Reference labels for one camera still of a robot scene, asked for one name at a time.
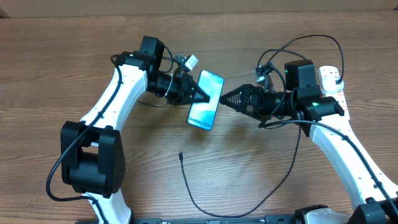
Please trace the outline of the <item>black Samsung smartphone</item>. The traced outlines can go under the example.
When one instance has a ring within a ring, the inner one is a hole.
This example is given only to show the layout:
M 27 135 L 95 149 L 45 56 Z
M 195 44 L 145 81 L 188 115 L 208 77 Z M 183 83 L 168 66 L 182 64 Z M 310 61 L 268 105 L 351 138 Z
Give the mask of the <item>black Samsung smartphone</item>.
M 210 131 L 213 129 L 224 78 L 208 70 L 202 70 L 197 85 L 200 89 L 194 94 L 194 101 L 187 116 L 187 123 Z

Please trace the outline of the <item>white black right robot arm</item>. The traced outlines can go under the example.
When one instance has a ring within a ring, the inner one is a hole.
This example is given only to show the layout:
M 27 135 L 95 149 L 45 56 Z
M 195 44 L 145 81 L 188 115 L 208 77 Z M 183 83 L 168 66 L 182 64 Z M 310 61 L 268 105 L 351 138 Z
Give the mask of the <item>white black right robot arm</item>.
M 326 205 L 299 208 L 287 223 L 397 223 L 397 184 L 372 160 L 355 136 L 338 70 L 311 60 L 285 64 L 282 92 L 272 90 L 268 63 L 254 71 L 258 86 L 244 84 L 221 96 L 220 103 L 260 121 L 260 128 L 294 123 L 325 154 L 342 181 L 353 213 Z

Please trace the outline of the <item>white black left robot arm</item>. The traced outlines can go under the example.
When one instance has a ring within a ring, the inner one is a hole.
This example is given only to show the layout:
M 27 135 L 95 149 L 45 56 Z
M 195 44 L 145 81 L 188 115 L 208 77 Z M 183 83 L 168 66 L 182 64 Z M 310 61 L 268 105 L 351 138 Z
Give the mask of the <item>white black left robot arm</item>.
M 148 91 L 175 106 L 210 100 L 189 75 L 196 56 L 170 56 L 177 68 L 163 72 L 165 50 L 158 38 L 145 36 L 139 50 L 111 56 L 113 77 L 100 99 L 79 122 L 67 121 L 61 128 L 55 167 L 79 194 L 77 200 L 90 201 L 98 223 L 134 221 L 121 191 L 126 172 L 121 131 L 138 98 Z

